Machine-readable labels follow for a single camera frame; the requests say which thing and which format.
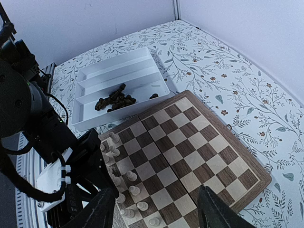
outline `white tray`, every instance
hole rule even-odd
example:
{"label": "white tray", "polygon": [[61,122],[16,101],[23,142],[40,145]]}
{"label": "white tray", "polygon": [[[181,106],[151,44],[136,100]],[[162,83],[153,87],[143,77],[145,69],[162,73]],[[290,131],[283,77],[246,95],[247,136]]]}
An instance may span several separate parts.
{"label": "white tray", "polygon": [[[96,111],[99,98],[106,98],[125,83],[123,93],[136,103],[110,113],[108,105]],[[145,109],[169,98],[169,89],[148,48],[144,47],[79,70],[72,111],[72,125],[79,131],[107,124]],[[149,100],[152,94],[159,97]]]}

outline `floral tablecloth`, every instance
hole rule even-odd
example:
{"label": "floral tablecloth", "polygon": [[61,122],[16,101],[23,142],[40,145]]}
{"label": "floral tablecloth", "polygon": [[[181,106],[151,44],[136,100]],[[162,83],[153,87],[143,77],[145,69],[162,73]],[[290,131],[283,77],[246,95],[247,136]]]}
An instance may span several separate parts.
{"label": "floral tablecloth", "polygon": [[[272,183],[240,216],[261,228],[303,227],[302,107],[248,59],[204,31],[178,20],[93,48],[56,67],[52,93],[71,114],[80,68],[142,47],[151,52],[172,95],[190,90],[231,125],[271,174]],[[52,105],[65,119],[64,110]],[[96,129],[103,133],[125,120]]]}

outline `white wall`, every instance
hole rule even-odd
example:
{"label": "white wall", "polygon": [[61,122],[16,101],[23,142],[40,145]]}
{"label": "white wall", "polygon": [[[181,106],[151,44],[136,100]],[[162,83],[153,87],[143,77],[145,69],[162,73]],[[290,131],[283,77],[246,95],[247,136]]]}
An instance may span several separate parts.
{"label": "white wall", "polygon": [[247,56],[304,104],[304,1],[180,0],[181,18]]}
{"label": "white wall", "polygon": [[1,0],[41,68],[174,20],[172,0]]}

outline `white chess piece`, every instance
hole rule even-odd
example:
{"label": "white chess piece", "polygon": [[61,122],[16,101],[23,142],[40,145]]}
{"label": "white chess piece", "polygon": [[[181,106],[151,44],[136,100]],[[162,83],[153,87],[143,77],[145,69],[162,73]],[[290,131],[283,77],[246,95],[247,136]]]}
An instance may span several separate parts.
{"label": "white chess piece", "polygon": [[100,150],[101,152],[105,150],[105,145],[103,143],[100,144]]}
{"label": "white chess piece", "polygon": [[137,179],[137,175],[136,173],[132,172],[132,171],[128,171],[127,172],[127,178],[129,179],[129,181],[136,181]]}
{"label": "white chess piece", "polygon": [[129,192],[134,196],[138,196],[141,193],[141,190],[136,186],[130,186]]}
{"label": "white chess piece", "polygon": [[149,220],[149,224],[150,224],[151,226],[153,226],[153,227],[159,226],[160,223],[161,223],[161,222],[160,222],[159,218],[152,218],[152,219]]}
{"label": "white chess piece", "polygon": [[114,134],[114,132],[110,133],[110,137],[111,137],[113,143],[119,142],[119,136],[117,134]]}
{"label": "white chess piece", "polygon": [[121,193],[119,193],[119,197],[116,199],[117,203],[124,203],[125,202],[125,196]]}
{"label": "white chess piece", "polygon": [[139,202],[136,206],[141,211],[145,211],[149,208],[149,205],[146,202]]}
{"label": "white chess piece", "polygon": [[123,209],[120,210],[120,214],[128,219],[132,219],[135,216],[135,213],[132,209]]}
{"label": "white chess piece", "polygon": [[104,162],[107,164],[110,161],[110,158],[108,155],[106,155],[105,153],[102,153],[103,158],[104,158]]}
{"label": "white chess piece", "polygon": [[115,148],[113,145],[110,146],[109,149],[114,157],[118,157],[120,155],[119,149]]}

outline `wooden chessboard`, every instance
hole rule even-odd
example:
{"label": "wooden chessboard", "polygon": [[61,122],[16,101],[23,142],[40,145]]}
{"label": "wooden chessboard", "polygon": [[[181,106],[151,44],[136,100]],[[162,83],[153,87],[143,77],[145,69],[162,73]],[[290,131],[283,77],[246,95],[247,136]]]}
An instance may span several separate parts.
{"label": "wooden chessboard", "polygon": [[[117,133],[120,155],[113,157],[109,133]],[[134,209],[135,217],[123,218],[129,228],[150,228],[158,217],[162,227],[198,228],[197,197],[204,184],[235,212],[248,205],[271,177],[243,144],[191,92],[185,91],[145,111],[100,136],[107,166],[120,177],[119,191],[126,196],[119,209]],[[138,179],[130,182],[127,171]],[[135,185],[141,194],[132,196]],[[145,201],[147,211],[136,203]]]}

